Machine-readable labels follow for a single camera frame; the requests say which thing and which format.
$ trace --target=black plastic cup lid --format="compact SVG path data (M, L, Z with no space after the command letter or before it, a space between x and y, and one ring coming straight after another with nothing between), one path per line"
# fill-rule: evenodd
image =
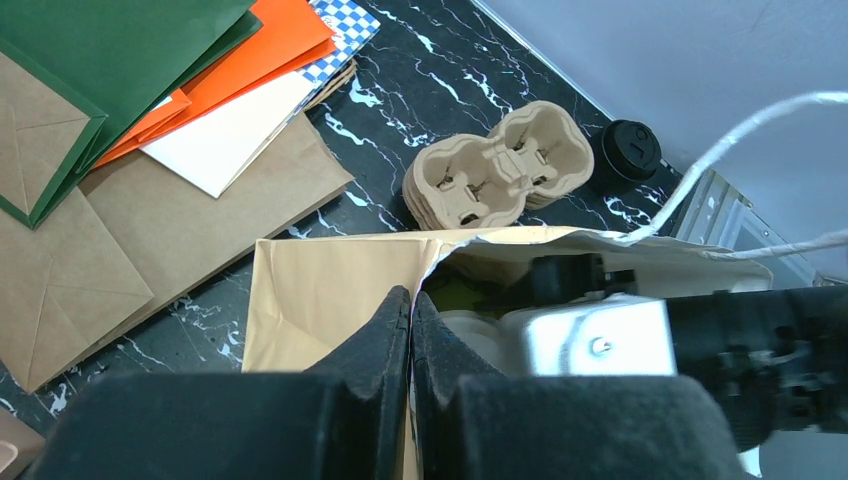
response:
M651 178L660 166L660 142L645 124L616 120L602 132L604 155L626 180Z

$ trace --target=green paper bag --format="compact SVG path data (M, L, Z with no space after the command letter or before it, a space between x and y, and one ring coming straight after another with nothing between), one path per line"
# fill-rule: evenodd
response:
M258 30L253 2L0 2L0 208L35 228L153 106Z

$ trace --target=black marble countertop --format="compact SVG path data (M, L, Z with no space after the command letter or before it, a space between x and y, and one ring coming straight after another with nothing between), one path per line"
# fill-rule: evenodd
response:
M456 133L486 135L533 100L561 105L587 136L610 122L468 0L360 2L381 30L358 56L356 78L309 113L356 180L282 238L417 228L400 196L417 152ZM583 187L519 223L630 231L651 219L677 183L661 169L621 197ZM32 396L0 370L0 404L45 433L97 375L239 370L252 267L251 258L237 262Z

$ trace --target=screw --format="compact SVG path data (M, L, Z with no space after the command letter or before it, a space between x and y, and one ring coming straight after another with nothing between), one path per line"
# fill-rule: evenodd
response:
M612 350L612 342L604 337L598 337L589 344L592 355L596 357L606 356Z

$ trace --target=brown paper bag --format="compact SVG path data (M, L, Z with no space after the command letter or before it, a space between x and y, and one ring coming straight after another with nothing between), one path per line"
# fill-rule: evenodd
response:
M573 227L260 240L243 369L311 366L367 322L392 286L403 285L414 296L446 259L507 283L526 272L535 257L600 253L610 270L635 270L640 295L658 298L771 286L771 273L759 264L709 260L699 255L704 250L723 251L666 237L624 247L606 232ZM405 447L405 457L415 458L409 434ZM405 478L414 478L416 469L404 467Z

